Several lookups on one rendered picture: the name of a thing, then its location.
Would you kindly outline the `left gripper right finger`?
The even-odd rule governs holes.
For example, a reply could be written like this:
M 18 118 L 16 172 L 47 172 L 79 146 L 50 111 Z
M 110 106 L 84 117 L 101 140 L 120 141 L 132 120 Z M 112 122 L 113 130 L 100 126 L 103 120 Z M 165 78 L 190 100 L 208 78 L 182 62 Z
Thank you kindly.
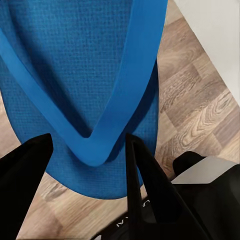
M 145 142 L 125 134 L 129 240 L 210 240 Z M 145 220 L 137 167 L 156 223 Z

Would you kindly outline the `sandal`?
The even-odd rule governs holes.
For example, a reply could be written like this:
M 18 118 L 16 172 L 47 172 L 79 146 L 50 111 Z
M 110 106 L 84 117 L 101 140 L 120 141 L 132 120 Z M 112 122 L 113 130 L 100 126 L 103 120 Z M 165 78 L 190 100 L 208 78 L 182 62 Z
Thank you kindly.
M 78 194 L 127 197 L 126 133 L 155 156 L 157 54 L 168 0 L 0 0 L 0 92 L 21 143 Z M 144 184 L 139 167 L 140 187 Z

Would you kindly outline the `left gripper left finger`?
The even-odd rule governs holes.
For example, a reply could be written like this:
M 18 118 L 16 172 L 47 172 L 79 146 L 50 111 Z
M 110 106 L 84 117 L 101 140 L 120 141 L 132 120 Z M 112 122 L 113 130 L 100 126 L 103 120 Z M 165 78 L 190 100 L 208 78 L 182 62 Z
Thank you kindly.
M 53 151 L 46 133 L 0 158 L 0 240 L 16 240 Z

